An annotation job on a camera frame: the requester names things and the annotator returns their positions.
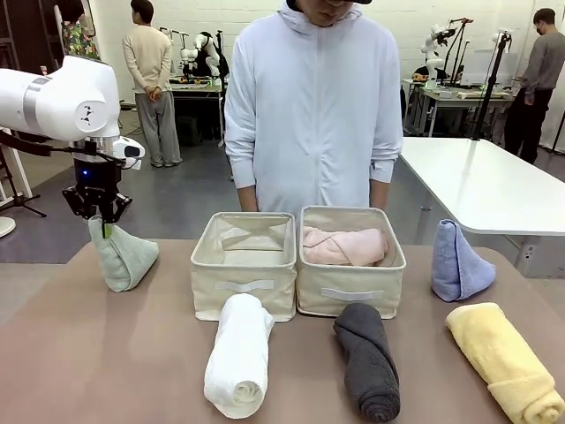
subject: hand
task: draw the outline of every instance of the hand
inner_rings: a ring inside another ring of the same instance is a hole
[[[153,90],[153,93],[151,94],[151,100],[157,102],[161,98],[161,93],[162,93],[161,88],[157,87],[155,90]]]
[[[149,97],[149,100],[151,102],[154,102],[153,100],[153,92],[155,91],[154,88],[151,88],[150,86],[144,87],[143,88],[145,90],[145,94],[147,95],[147,97]]]

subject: black rolled towel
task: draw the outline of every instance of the black rolled towel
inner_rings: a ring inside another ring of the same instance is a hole
[[[345,308],[334,331],[345,350],[345,388],[358,411],[373,422],[392,421],[400,413],[395,362],[379,312],[362,303]]]

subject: beige storage bin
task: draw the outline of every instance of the beige storage bin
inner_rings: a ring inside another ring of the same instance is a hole
[[[388,254],[379,267],[344,267],[307,263],[304,227],[323,231],[378,228],[388,240]],[[302,210],[299,232],[298,310],[303,314],[339,316],[352,302],[379,310],[383,319],[396,316],[406,259],[390,222],[378,209],[310,207]]]
[[[212,216],[192,254],[196,317],[219,321],[238,293],[259,298],[277,322],[296,313],[297,242],[294,216],[220,213]]]

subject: man in beige sweater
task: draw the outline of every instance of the man in beige sweater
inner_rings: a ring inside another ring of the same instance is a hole
[[[175,125],[175,105],[169,75],[172,47],[169,38],[151,27],[153,5],[149,0],[132,0],[136,25],[122,41],[127,67],[135,83],[139,123],[155,168],[182,163]]]

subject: white jacket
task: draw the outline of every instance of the white jacket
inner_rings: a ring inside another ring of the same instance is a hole
[[[390,182],[403,144],[398,49],[356,5],[323,28],[285,2],[238,36],[232,62],[227,153],[261,211],[365,208],[369,179]]]

